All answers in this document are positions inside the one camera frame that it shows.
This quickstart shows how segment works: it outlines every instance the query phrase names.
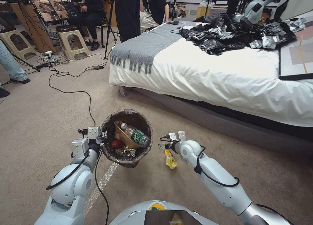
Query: black pants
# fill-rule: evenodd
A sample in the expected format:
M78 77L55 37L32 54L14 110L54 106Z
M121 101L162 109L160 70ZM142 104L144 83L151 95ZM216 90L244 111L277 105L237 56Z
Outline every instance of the black pants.
M139 0L116 0L115 13L122 41L140 35Z
M102 18L103 18L103 15L101 15L100 13L80 12L77 17L68 19L68 23L70 25L76 26L83 37L86 36L86 34L83 32L82 26L87 26L90 36L93 39L97 39L98 37L97 37L96 26L99 26L102 24Z
M228 7L226 13L229 17L236 12L238 3L239 0L227 0Z

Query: bottle cap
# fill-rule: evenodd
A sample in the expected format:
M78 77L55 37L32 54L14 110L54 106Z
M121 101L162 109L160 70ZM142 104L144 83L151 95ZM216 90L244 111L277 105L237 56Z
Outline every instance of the bottle cap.
M121 128L122 128L122 129L126 129L126 126L127 126L127 124L126 124L125 122L123 122L123 123L121 124Z

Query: beige carpet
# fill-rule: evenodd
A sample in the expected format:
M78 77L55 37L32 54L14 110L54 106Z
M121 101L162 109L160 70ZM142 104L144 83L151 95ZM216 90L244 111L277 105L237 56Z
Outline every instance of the beige carpet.
M110 38L109 48L113 43ZM104 49L95 53L104 54ZM28 62L37 64L36 57ZM100 55L94 55L58 65L56 69L78 75L86 67L103 62ZM50 193L45 190L46 186L71 162L70 143L80 137L77 129L93 125L88 112L89 97L84 93L64 94L50 88L51 74L52 71L44 68L30 74L28 84L4 86L11 95L0 98L0 224L24 225L36 221ZM0 80L2 83L8 80L2 67ZM180 157L174 154L178 162L176 169L170 170L165 165L164 152L157 147L158 139L169 132L184 130L188 139L206 146L208 156L240 178L253 202L276 209L295 225L312 224L311 163L211 131L134 91L122 97L117 87L109 85L109 64L103 70L88 71L78 78L52 77L51 84L64 91L89 92L97 125L111 113L126 108L141 112L152 125L154 139L150 153L134 169L118 166L103 190L110 203L109 222L124 208L155 199L186 206L221 225L241 224L236 215L217 202L192 167ZM101 158L99 180L111 163ZM85 217L85 224L104 224L106 209L104 199L98 197Z

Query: chair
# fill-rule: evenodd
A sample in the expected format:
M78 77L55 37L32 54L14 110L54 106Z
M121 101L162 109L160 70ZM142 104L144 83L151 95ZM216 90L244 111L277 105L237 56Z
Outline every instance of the chair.
M15 35L18 35L22 39L22 41L26 44L26 48L22 48L18 45L14 39ZM13 54L24 60L26 60L25 54L27 53L38 55L38 52L35 51L27 39L18 30L16 30L14 26L7 26L0 29L0 39Z
M80 53L86 53L87 56L91 56L91 53L86 46L85 40L83 39L82 35L80 34L76 26L73 25L57 26L55 29L62 46L62 51L69 60L75 60L75 55ZM71 35L74 36L77 43L80 43L80 48L75 50L71 48L68 42L68 37Z

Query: white bed sheet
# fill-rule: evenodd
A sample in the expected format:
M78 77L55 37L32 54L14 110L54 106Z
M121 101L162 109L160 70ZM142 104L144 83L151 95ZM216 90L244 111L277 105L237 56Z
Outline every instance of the white bed sheet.
M227 107L281 123L313 127L313 79L281 81L276 51L251 48L208 55L184 38L160 51L151 74L110 66L110 84Z

